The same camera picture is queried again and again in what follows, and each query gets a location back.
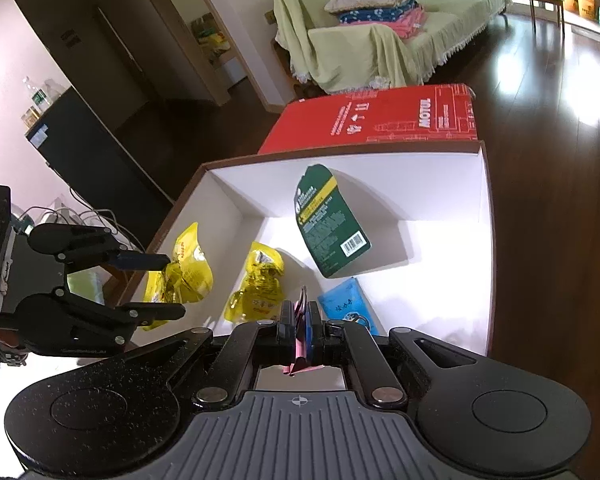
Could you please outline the black cabinet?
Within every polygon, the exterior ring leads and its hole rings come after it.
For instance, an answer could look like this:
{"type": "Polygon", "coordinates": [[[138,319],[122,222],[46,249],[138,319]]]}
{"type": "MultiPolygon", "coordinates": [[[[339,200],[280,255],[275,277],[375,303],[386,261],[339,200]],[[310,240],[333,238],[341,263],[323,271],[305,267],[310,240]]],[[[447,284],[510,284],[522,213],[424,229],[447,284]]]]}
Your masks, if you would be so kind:
{"type": "Polygon", "coordinates": [[[172,200],[75,88],[61,93],[26,139],[88,206],[112,211],[143,247],[150,244],[172,200]]]}

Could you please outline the green covered sofa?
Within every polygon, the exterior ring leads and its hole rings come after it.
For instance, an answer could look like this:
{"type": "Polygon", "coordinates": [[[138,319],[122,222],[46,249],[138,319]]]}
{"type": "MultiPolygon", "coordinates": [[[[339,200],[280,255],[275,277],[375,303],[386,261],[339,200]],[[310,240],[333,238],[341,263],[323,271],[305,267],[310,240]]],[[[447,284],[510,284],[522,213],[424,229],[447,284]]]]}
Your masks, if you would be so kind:
{"type": "Polygon", "coordinates": [[[274,0],[277,43],[295,80],[327,93],[423,84],[512,0],[417,0],[426,20],[402,38],[379,23],[343,25],[329,0],[274,0]]]}

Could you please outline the blue hand cream tube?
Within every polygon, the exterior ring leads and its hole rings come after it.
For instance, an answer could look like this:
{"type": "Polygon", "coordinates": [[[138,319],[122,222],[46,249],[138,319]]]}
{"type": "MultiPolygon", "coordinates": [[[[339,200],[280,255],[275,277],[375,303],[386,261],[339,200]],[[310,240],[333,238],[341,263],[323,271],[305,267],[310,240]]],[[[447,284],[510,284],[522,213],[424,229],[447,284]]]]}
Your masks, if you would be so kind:
{"type": "Polygon", "coordinates": [[[348,278],[328,292],[323,292],[318,296],[318,303],[330,320],[355,322],[372,335],[379,334],[356,278],[348,278]]]}

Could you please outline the brown white cardboard box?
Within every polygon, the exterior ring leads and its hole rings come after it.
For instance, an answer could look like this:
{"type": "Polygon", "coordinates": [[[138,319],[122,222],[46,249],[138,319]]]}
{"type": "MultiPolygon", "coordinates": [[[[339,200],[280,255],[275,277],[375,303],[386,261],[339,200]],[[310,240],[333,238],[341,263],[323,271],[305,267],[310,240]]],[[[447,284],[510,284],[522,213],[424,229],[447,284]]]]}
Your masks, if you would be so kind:
{"type": "Polygon", "coordinates": [[[211,266],[187,326],[220,334],[253,243],[284,259],[289,298],[348,278],[381,333],[407,326],[477,353],[490,349],[495,298],[491,185],[479,141],[314,148],[201,166],[149,244],[170,252],[191,224],[211,266]]]}

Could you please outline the purple binder clip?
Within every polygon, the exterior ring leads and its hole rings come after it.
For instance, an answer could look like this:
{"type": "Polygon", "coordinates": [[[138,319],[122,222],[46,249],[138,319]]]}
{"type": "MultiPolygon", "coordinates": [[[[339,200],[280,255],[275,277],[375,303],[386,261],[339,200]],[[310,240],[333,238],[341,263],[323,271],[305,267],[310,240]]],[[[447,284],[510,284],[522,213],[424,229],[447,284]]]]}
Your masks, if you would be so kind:
{"type": "Polygon", "coordinates": [[[324,327],[321,311],[315,301],[309,300],[306,286],[294,303],[294,359],[283,367],[283,373],[294,376],[323,366],[324,327]]]}

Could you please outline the folded blue pink blankets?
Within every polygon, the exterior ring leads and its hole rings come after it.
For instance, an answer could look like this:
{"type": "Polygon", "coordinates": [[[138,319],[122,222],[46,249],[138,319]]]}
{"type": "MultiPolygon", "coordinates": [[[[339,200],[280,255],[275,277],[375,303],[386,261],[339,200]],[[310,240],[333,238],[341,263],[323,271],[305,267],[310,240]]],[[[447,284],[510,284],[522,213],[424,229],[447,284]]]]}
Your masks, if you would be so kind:
{"type": "Polygon", "coordinates": [[[427,13],[415,0],[408,0],[403,6],[343,12],[338,20],[341,25],[386,25],[401,39],[406,39],[419,33],[427,21],[427,13]]]}

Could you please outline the red Motul cardboard sheet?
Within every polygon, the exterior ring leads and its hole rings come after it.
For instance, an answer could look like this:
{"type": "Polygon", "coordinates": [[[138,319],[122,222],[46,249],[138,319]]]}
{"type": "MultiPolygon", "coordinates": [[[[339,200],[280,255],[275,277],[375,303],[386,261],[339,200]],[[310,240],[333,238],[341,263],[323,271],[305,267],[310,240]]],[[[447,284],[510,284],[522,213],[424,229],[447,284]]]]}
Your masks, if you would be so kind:
{"type": "Polygon", "coordinates": [[[300,100],[286,106],[259,153],[370,143],[475,141],[473,100],[466,84],[361,90],[300,100]]]}

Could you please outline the green lip salve card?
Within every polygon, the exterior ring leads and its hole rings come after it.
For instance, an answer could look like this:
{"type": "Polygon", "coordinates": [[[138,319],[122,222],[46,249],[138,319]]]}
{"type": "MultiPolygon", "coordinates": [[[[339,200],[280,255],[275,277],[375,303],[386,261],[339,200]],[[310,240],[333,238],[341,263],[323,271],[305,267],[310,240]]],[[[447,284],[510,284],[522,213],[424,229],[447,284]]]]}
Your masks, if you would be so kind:
{"type": "Polygon", "coordinates": [[[309,166],[302,174],[294,191],[294,218],[324,278],[333,278],[372,248],[335,175],[322,164],[309,166]]]}

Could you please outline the yellow green snack packet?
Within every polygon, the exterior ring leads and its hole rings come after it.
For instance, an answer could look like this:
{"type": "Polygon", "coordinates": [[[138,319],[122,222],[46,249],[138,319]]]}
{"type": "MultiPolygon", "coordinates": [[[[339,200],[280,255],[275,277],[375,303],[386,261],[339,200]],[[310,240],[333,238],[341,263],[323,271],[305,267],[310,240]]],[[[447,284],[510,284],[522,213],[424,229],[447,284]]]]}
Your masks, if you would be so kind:
{"type": "Polygon", "coordinates": [[[149,271],[143,300],[154,304],[194,304],[213,287],[213,274],[193,222],[175,240],[171,262],[162,271],[149,271]]]}

